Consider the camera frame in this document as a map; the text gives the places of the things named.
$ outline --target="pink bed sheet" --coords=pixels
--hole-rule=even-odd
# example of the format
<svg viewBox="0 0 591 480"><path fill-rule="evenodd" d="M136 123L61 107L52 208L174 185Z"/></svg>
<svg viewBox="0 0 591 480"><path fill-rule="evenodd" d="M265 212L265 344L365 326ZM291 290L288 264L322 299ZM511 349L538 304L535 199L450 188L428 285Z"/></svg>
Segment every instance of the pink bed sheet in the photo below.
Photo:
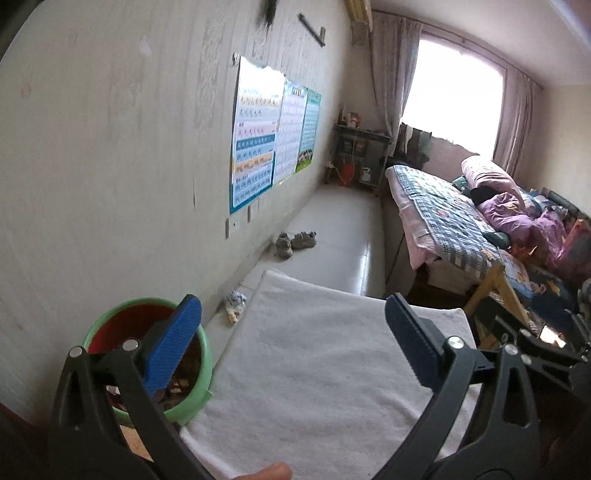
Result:
<svg viewBox="0 0 591 480"><path fill-rule="evenodd" d="M410 266L413 270L418 269L424 263L431 264L439 258L435 250L435 241L427 229L425 220L422 219L413 201L404 193L404 189L394 168L386 169L386 178L390 185L392 198L398 205L402 228L406 236Z"/></svg>

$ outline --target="gray curtain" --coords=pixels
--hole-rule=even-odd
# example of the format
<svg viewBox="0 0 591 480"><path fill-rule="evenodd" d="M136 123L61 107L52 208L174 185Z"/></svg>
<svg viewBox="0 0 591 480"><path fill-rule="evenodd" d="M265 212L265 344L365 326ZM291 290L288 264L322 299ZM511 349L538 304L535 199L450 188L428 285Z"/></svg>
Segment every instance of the gray curtain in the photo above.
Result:
<svg viewBox="0 0 591 480"><path fill-rule="evenodd" d="M389 155L394 150L400 119L413 83L422 27L421 22L374 12L372 79L380 114L394 139Z"/></svg>
<svg viewBox="0 0 591 480"><path fill-rule="evenodd" d="M515 90L515 111L511 121L511 130L505 144L499 165L511 176L525 151L534 116L534 100L537 93L535 82L521 72L517 73Z"/></svg>

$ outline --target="white tablecloth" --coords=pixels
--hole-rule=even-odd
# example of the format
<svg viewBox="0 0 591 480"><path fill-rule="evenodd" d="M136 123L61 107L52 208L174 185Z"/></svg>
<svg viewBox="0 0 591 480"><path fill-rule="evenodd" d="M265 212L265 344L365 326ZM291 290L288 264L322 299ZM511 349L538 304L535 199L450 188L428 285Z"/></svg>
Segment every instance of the white tablecloth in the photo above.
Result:
<svg viewBox="0 0 591 480"><path fill-rule="evenodd" d="M294 478L374 476L420 417L421 387L384 319L384 301L268 270L213 373L213 398L181 437L217 480L289 464ZM464 313L414 307L474 345ZM471 387L441 454L473 411Z"/></svg>

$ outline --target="window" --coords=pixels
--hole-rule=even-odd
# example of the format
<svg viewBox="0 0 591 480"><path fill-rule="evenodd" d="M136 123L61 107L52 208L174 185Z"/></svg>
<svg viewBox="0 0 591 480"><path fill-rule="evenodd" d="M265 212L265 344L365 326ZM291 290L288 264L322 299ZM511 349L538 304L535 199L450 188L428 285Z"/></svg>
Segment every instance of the window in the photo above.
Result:
<svg viewBox="0 0 591 480"><path fill-rule="evenodd" d="M503 92L499 69L451 43L422 38L402 121L492 159Z"/></svg>

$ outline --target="silver screw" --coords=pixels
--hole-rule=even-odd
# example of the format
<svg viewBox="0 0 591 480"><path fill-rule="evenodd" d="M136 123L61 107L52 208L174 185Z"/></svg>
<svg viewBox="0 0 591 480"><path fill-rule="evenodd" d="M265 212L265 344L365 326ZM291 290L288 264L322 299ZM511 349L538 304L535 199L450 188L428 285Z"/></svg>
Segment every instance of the silver screw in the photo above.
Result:
<svg viewBox="0 0 591 480"><path fill-rule="evenodd" d="M77 356L82 355L84 349L81 346L75 346L70 349L70 356L72 358L76 358Z"/></svg>
<svg viewBox="0 0 591 480"><path fill-rule="evenodd" d="M519 353L519 350L512 343L507 343L505 345L505 352L507 352L509 355L517 355Z"/></svg>
<svg viewBox="0 0 591 480"><path fill-rule="evenodd" d="M464 347L464 340L462 340L459 337L449 337L447 339L447 344L452 347L455 348L455 350L459 350L460 348Z"/></svg>
<svg viewBox="0 0 591 480"><path fill-rule="evenodd" d="M123 342L123 350L126 352L132 352L137 347L139 347L139 343L135 338L128 338L126 341Z"/></svg>

